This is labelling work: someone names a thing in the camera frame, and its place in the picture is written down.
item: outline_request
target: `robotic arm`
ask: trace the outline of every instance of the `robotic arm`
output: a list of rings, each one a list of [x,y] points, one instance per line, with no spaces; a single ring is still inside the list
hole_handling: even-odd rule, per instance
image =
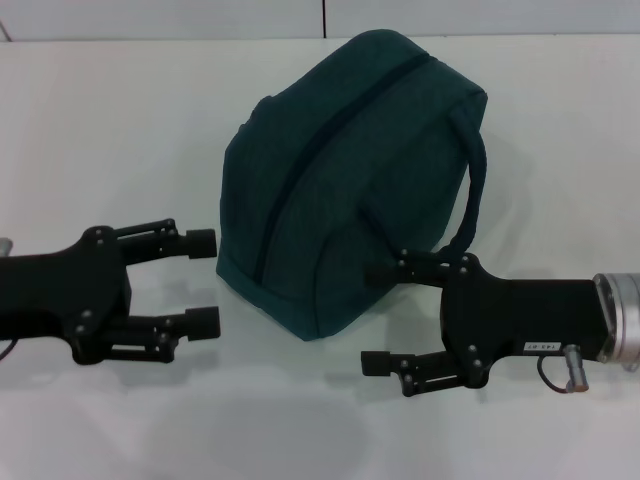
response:
[[[538,356],[545,383],[560,393],[588,390],[583,360],[626,368],[640,360],[640,275],[598,274],[593,280],[503,280],[465,254],[442,263],[433,254],[402,251],[392,268],[367,270],[370,286],[417,283],[442,288],[440,326],[446,351],[427,355],[362,352],[367,376],[400,377],[402,392],[481,388],[491,366],[512,355]],[[542,372],[545,356],[564,356],[566,389]]]
[[[81,365],[102,360],[169,363],[181,337],[218,338],[217,307],[130,316],[127,266],[166,257],[217,255],[213,230],[182,236],[171,219],[114,230],[93,227],[58,253],[9,257],[0,239],[0,340],[58,337]]]

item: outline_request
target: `bag handle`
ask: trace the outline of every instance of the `bag handle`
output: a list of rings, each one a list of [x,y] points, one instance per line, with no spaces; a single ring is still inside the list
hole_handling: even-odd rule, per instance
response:
[[[449,114],[449,120],[458,139],[467,150],[469,164],[469,198],[462,223],[449,245],[442,247],[434,255],[439,261],[457,260],[467,251],[476,234],[476,224],[480,213],[480,200],[487,176],[487,153],[484,142],[468,114],[465,104],[459,105]]]

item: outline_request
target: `silver metal connector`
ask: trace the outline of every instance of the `silver metal connector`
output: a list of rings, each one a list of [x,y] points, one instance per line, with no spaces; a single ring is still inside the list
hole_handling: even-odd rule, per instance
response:
[[[8,257],[13,248],[13,242],[8,238],[0,238],[0,257]]]
[[[577,345],[567,345],[564,347],[564,358],[569,369],[569,381],[567,382],[567,392],[586,392],[589,390],[587,375],[582,366],[582,355],[580,347]]]

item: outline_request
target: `white table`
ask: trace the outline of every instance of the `white table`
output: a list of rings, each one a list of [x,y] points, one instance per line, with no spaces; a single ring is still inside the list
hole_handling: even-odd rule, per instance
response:
[[[424,38],[489,93],[472,250],[492,273],[640,271],[640,36]],[[174,217],[219,231],[224,150],[252,107],[342,41],[0,46],[0,234],[14,254],[85,228]],[[456,206],[451,231],[461,218]],[[219,340],[170,365],[77,367],[55,339],[0,363],[0,478],[535,479],[637,474],[639,376],[587,365],[557,395],[509,358],[482,391],[405,399],[361,350],[442,348],[439,292],[399,288],[303,343],[230,291],[215,260],[130,269],[137,314],[218,304]],[[546,363],[566,381],[563,360]]]

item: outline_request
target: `metal cylinder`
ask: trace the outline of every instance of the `metal cylinder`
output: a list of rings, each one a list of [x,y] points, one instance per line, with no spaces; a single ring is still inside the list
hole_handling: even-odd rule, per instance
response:
[[[640,362],[640,274],[598,274],[593,280],[609,329],[598,359],[633,368]]]
[[[0,257],[8,257],[13,248],[13,242],[8,238],[0,238]]]
[[[589,390],[587,375],[582,367],[580,347],[577,345],[567,345],[564,348],[564,357],[567,361],[567,368],[569,369],[567,390],[569,392],[586,392]]]

